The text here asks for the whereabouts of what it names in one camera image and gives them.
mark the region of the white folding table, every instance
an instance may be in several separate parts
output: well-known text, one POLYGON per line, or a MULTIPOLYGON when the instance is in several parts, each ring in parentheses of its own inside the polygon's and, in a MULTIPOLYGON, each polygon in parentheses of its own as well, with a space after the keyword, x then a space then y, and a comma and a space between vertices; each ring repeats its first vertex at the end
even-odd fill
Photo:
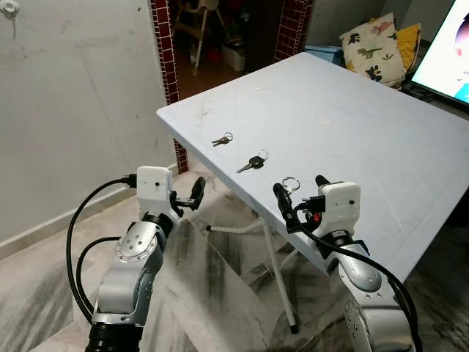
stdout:
POLYGON ((158 110, 176 139, 316 267, 304 234, 287 234, 274 183, 296 177, 293 205, 317 195, 316 175, 361 187, 355 239, 405 280, 469 186, 469 122, 310 54, 298 54, 158 110), (225 132, 234 139, 213 147, 225 132), (261 169, 236 171, 260 150, 261 169))

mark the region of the screen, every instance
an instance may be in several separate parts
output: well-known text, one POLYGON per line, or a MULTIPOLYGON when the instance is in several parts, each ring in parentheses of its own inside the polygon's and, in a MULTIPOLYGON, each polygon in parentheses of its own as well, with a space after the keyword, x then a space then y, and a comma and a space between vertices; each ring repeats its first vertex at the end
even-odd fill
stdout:
POLYGON ((456 0, 412 81, 469 104, 469 0, 456 0))

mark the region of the red tile border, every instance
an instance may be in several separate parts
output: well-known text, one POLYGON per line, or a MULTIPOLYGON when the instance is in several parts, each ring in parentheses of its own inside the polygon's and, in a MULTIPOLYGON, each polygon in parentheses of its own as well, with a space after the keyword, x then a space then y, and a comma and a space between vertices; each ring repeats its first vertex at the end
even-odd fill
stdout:
MULTIPOLYGON (((314 0, 284 0, 278 28, 275 62, 303 50, 313 2, 314 0)), ((155 45, 160 59, 166 102, 173 104, 180 99, 180 88, 174 61, 168 0, 149 0, 149 8, 155 30, 155 45)), ((176 151, 177 171, 182 174, 189 170, 188 154, 176 139, 174 139, 174 150, 176 151)))

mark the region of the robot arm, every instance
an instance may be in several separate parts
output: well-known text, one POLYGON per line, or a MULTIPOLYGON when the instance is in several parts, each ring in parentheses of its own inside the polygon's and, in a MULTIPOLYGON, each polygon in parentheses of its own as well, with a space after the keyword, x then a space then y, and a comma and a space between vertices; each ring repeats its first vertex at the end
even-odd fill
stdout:
POLYGON ((316 246, 325 260, 333 294, 343 303, 354 351, 412 351, 410 325, 394 301, 388 277, 362 260, 334 249, 339 247, 369 258, 365 243, 352 239, 360 216, 360 187, 351 182, 329 183, 323 176, 318 176, 316 182, 318 197, 303 199, 293 209, 282 185, 275 184, 273 191, 288 233, 303 231, 309 235, 311 246, 316 246), (296 215, 299 210, 305 213, 304 223, 296 215))
POLYGON ((142 166, 137 170, 141 220, 129 226, 114 249, 111 267, 100 283, 86 352, 139 351, 166 239, 177 231, 183 215, 179 206, 197 209, 204 186, 200 177, 191 197, 180 199, 172 191, 168 169, 142 166))

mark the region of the blue box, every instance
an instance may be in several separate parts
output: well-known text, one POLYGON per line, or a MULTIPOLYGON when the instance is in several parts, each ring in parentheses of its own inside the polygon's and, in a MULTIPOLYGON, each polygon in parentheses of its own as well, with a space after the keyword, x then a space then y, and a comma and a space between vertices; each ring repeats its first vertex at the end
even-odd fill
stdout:
POLYGON ((344 53, 340 46, 306 45, 305 52, 320 57, 325 61, 332 62, 338 66, 343 66, 344 64, 344 53))

